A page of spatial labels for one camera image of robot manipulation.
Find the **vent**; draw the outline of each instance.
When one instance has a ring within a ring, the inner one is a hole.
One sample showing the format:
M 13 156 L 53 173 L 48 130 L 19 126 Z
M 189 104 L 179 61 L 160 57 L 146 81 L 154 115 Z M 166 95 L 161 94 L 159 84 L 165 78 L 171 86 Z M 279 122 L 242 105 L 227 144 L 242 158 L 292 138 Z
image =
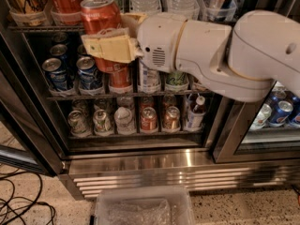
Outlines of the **vent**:
M 152 53 L 152 61 L 155 66 L 163 67 L 166 62 L 166 53 L 161 48 L 156 48 Z

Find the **white robotic arm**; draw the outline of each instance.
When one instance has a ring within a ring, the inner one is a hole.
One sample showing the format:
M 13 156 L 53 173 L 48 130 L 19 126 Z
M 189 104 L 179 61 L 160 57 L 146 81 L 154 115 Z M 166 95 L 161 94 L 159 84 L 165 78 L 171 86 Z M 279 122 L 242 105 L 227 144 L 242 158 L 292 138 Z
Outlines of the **white robotic arm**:
M 187 72 L 225 97 L 258 101 L 275 80 L 300 96 L 300 25 L 276 13 L 249 12 L 233 32 L 227 25 L 161 13 L 141 24 L 138 40 L 150 68 Z

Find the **speckled floor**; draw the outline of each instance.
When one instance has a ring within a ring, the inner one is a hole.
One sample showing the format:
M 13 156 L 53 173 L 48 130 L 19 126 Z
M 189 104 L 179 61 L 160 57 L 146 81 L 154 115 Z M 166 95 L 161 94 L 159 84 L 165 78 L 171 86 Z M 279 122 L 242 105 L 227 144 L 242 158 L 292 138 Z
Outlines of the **speckled floor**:
M 18 143 L 10 138 L 9 132 L 2 125 L 0 143 L 18 147 Z M 15 168 L 0 165 L 0 173 L 13 171 Z M 39 182 L 34 174 L 24 173 L 9 179 L 15 185 L 15 197 L 24 196 L 31 200 L 36 198 Z M 94 202 L 75 201 L 57 177 L 42 176 L 42 184 L 38 200 L 55 208 L 54 224 L 89 224 L 90 216 L 95 213 Z M 0 199 L 8 200 L 12 191 L 12 185 L 8 181 L 0 181 Z M 190 198 L 197 225 L 300 225 L 300 206 L 290 187 L 191 192 Z M 11 205 L 14 208 L 21 206 L 18 200 Z M 6 212 L 1 207 L 0 202 L 0 224 L 3 219 L 1 215 Z M 47 224 L 51 215 L 47 207 L 34 206 L 22 217 L 25 224 L 43 225 Z M 23 222 L 16 219 L 9 224 L 19 225 Z

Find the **bottle cap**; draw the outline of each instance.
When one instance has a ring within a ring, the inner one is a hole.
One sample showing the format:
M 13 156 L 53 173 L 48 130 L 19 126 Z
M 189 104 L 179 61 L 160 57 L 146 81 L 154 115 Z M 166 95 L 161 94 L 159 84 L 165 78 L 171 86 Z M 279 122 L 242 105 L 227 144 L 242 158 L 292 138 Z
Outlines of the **bottle cap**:
M 197 99 L 196 99 L 196 103 L 198 105 L 203 105 L 205 103 L 205 97 L 203 96 L 198 96 Z

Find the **floor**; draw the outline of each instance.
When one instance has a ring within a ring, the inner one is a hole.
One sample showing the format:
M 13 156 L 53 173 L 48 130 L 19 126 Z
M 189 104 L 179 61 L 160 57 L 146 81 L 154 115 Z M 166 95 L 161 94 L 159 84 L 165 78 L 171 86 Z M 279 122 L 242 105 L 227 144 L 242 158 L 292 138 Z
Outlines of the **floor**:
M 0 143 L 20 146 L 2 125 Z M 15 171 L 15 168 L 0 165 L 0 224 L 6 224 L 14 216 L 10 213 L 3 221 L 3 215 L 7 211 L 3 208 L 3 201 L 9 200 L 13 192 L 14 199 L 9 205 L 16 209 L 28 203 L 26 199 L 18 197 L 34 200 L 40 190 L 39 178 L 35 174 L 22 173 L 20 170 L 13 173 Z M 13 174 L 5 180 L 5 173 Z M 23 221 L 17 218 L 9 224 L 90 224 L 90 217 L 95 214 L 95 202 L 75 201 L 57 177 L 41 176 L 41 179 L 42 190 L 37 200 L 40 205 L 35 205 L 24 213 Z M 300 225 L 300 206 L 291 187 L 191 192 L 190 199 L 197 225 Z M 53 223 L 48 223 L 51 212 L 45 203 L 56 211 Z

